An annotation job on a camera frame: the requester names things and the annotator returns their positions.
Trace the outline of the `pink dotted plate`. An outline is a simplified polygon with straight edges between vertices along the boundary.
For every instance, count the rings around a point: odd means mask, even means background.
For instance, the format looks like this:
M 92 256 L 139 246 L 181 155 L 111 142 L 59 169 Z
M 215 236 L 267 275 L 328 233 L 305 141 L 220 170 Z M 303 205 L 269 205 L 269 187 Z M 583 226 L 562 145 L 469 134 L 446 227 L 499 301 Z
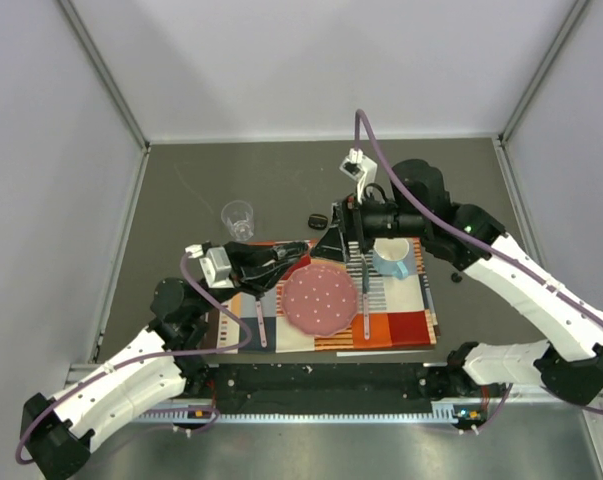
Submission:
M 354 280 L 342 268 L 310 264 L 295 270 L 280 293 L 285 319 L 306 335 L 327 338 L 347 329 L 359 308 Z

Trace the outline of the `clear plastic cup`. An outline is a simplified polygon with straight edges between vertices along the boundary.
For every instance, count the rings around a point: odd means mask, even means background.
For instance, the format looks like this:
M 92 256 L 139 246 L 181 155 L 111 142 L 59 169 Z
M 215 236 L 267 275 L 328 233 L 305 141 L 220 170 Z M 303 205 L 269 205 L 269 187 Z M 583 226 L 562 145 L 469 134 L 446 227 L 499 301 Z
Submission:
M 221 211 L 221 220 L 236 241 L 245 242 L 254 236 L 254 211 L 246 201 L 234 200 L 226 204 Z

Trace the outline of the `aluminium frame profile front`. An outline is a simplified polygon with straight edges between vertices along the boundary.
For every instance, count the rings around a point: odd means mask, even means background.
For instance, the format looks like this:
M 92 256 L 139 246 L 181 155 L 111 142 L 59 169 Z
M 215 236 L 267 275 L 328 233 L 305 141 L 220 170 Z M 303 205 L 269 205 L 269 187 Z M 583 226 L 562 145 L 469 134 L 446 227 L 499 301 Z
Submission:
M 223 423 L 481 424 L 506 387 L 467 387 L 441 364 L 221 364 L 201 372 L 197 392 L 160 401 L 142 423 L 197 424 L 215 406 Z

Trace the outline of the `black earbud charging case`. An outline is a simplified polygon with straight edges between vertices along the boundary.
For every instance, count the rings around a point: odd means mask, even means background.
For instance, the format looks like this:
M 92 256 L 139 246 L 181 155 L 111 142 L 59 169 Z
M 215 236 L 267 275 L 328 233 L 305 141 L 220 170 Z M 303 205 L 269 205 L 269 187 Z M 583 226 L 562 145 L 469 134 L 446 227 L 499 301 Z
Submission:
M 325 230 L 329 225 L 329 219 L 322 214 L 311 214 L 308 217 L 307 225 L 309 228 L 317 231 Z

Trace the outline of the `white blue mug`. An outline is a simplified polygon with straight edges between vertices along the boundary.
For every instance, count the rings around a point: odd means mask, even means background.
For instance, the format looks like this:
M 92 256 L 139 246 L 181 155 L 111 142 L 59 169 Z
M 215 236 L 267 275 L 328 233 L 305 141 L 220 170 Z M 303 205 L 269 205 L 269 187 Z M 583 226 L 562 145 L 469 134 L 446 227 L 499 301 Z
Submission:
M 373 246 L 373 267 L 382 276 L 403 280 L 409 275 L 406 265 L 409 253 L 410 243 L 406 239 L 378 238 Z

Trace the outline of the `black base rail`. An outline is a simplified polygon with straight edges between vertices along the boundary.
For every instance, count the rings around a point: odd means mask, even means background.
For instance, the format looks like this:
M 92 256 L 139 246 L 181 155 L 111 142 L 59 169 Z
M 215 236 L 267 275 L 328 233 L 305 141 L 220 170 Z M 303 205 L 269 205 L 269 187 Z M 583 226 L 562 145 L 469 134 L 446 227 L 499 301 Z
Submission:
M 366 415 L 429 413 L 482 391 L 459 370 L 415 363 L 222 364 L 199 396 L 230 415 Z

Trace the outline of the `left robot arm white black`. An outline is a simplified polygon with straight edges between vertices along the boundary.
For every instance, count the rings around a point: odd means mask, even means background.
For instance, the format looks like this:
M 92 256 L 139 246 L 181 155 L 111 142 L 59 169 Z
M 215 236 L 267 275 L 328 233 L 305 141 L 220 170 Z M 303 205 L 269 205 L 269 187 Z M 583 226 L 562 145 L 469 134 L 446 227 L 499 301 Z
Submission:
M 23 406 L 15 460 L 46 479 L 68 479 L 114 433 L 157 404 L 197 396 L 208 374 L 199 347 L 205 318 L 240 293 L 260 298 L 308 251 L 304 241 L 273 245 L 209 242 L 186 247 L 181 274 L 158 283 L 152 321 L 81 380 Z

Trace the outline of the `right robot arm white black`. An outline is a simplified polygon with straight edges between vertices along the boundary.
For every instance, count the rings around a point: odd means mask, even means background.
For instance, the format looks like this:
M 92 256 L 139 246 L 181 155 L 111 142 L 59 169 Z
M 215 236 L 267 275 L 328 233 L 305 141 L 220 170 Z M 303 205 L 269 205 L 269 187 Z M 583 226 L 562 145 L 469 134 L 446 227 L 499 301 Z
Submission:
M 359 260 L 379 239 L 415 237 L 434 257 L 498 294 L 544 336 L 535 343 L 493 346 L 466 342 L 447 359 L 447 380 L 468 396 L 482 385 L 545 388 L 589 405 L 603 391 L 603 312 L 541 268 L 484 209 L 451 201 L 439 169 L 420 159 L 396 164 L 391 197 L 376 199 L 376 163 L 351 150 L 340 165 L 356 183 L 332 206 L 317 259 Z

